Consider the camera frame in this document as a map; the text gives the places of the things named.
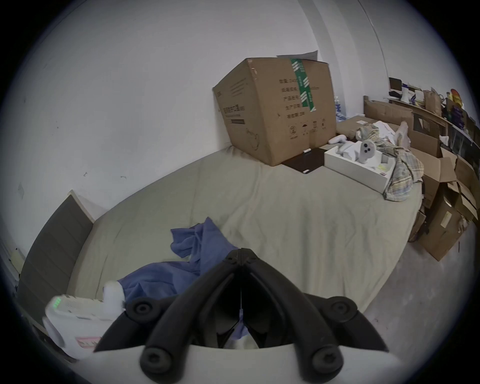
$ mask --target mattress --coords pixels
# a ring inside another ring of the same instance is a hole
[[[210,217],[235,246],[251,248],[303,292],[347,296],[363,311],[407,243],[421,185],[401,202],[325,167],[302,174],[230,147],[150,184],[99,218],[67,293],[102,287],[148,263],[181,260],[171,228]]]

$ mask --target wooden headboard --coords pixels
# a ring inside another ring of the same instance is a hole
[[[91,216],[71,192],[36,237],[17,289],[18,304],[36,323],[42,324],[51,298],[67,292],[73,267],[92,227]]]

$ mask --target green packing tape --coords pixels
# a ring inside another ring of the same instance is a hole
[[[297,77],[302,107],[309,107],[310,112],[316,111],[317,109],[313,105],[312,93],[310,91],[310,83],[308,81],[308,76],[302,61],[300,59],[290,59],[290,61],[292,63],[292,68],[295,76]]]

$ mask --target orange object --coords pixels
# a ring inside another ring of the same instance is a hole
[[[451,91],[452,91],[453,101],[458,105],[460,105],[460,108],[463,108],[463,102],[462,102],[462,98],[460,97],[460,94],[455,89],[451,89]]]

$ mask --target concrete floor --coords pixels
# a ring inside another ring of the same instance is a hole
[[[470,224],[457,244],[436,261],[408,243],[365,316],[390,352],[417,368],[455,324],[472,288],[477,229]]]

